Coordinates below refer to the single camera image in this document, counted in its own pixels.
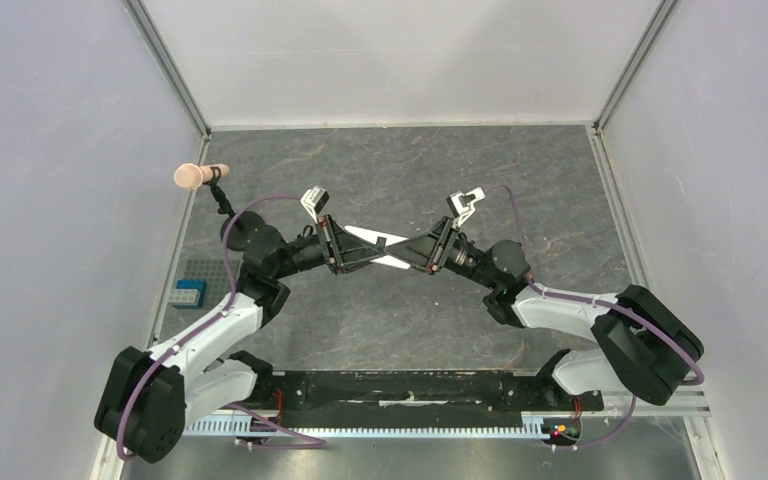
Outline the white remote control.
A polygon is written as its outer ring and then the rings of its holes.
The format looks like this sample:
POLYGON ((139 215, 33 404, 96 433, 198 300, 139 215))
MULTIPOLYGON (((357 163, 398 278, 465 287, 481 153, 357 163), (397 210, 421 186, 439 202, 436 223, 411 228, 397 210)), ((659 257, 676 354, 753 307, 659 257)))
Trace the white remote control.
MULTIPOLYGON (((376 243, 379 238, 384 238, 385 246, 389 246, 395 243, 400 243, 406 240, 406 237, 402 237, 399 235, 390 234, 386 232, 380 232, 376 230, 370 230, 370 229, 366 229, 358 226, 347 225, 344 227, 344 230, 350 233, 351 235, 354 235, 369 243, 376 243)), ((408 262, 400 260, 391 255, 385 255, 383 257, 374 259, 372 260, 372 263, 378 264, 378 265, 384 265, 384 266, 388 266, 388 267, 392 267, 400 270, 409 270, 411 268, 411 265, 408 262)))

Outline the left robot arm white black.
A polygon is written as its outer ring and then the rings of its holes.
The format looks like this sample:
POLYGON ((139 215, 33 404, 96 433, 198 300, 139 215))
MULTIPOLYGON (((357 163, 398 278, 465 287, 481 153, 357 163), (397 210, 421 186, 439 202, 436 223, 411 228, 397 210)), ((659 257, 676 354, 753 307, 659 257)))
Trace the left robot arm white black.
POLYGON ((384 260, 405 268, 386 249, 401 237, 341 227, 321 215, 313 231, 287 241, 258 214, 246 211, 228 224, 227 249, 242 253, 228 272, 230 290, 208 313, 148 350, 127 347, 114 359, 94 417, 95 428, 114 441, 120 459, 155 463, 170 453, 185 427, 243 401, 261 408, 273 398, 272 379, 237 355, 212 364, 234 343, 265 327, 283 308, 289 288, 282 278, 326 266, 350 273, 384 260))

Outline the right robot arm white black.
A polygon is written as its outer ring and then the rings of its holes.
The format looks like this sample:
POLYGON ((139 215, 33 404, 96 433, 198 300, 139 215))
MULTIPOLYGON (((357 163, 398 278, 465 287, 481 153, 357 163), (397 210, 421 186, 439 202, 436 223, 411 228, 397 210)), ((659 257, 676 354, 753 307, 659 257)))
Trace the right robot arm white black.
POLYGON ((484 286, 489 291, 485 308, 502 325, 594 342, 593 349, 559 352, 544 365, 537 392, 551 408, 587 392, 620 390, 663 406, 679 387, 705 380, 701 340, 641 285, 605 294, 548 287, 533 278, 520 243, 501 240, 481 249, 449 218, 414 237, 352 231, 381 247, 390 266, 427 274, 448 270, 484 286))

